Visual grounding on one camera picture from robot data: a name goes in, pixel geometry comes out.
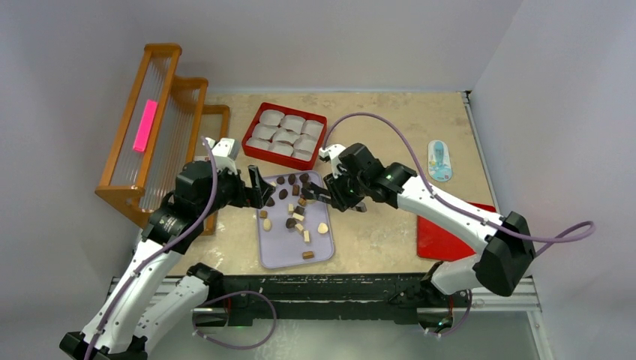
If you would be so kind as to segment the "white block chocolate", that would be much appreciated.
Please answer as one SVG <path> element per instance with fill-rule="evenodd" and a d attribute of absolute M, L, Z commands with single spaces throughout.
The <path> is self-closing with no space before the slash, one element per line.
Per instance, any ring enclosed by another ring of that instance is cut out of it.
<path fill-rule="evenodd" d="M 302 222 L 305 219 L 305 216 L 294 212 L 292 213 L 292 218 L 296 221 Z"/>

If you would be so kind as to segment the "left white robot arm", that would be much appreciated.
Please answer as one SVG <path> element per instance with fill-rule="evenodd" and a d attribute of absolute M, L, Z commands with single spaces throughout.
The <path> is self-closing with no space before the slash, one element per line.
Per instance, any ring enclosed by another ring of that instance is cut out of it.
<path fill-rule="evenodd" d="M 275 192 L 257 166 L 248 167 L 251 185 L 238 170 L 217 169 L 208 161 L 184 165 L 175 188 L 148 219 L 127 270 L 102 308 L 81 331 L 68 332 L 60 350 L 72 359 L 147 359 L 158 341 L 186 311 L 213 307 L 224 296 L 223 275 L 195 265 L 155 306 L 149 302 L 191 243 L 204 221 L 225 206 L 261 209 Z"/>

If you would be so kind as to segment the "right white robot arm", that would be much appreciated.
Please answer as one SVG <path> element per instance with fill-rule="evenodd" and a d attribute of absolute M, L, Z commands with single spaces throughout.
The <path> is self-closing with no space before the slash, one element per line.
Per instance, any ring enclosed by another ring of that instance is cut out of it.
<path fill-rule="evenodd" d="M 303 185 L 308 200 L 330 205 L 340 212 L 364 212 L 365 198 L 413 213 L 451 233 L 474 255 L 438 262 L 425 275 L 422 298 L 439 305 L 460 290 L 484 287 L 498 296 L 510 296 L 536 257 L 525 218 L 515 212 L 502 216 L 464 202 L 428 184 L 402 163 L 383 166 L 361 143 L 330 145 L 319 151 L 331 165 L 324 184 Z"/>

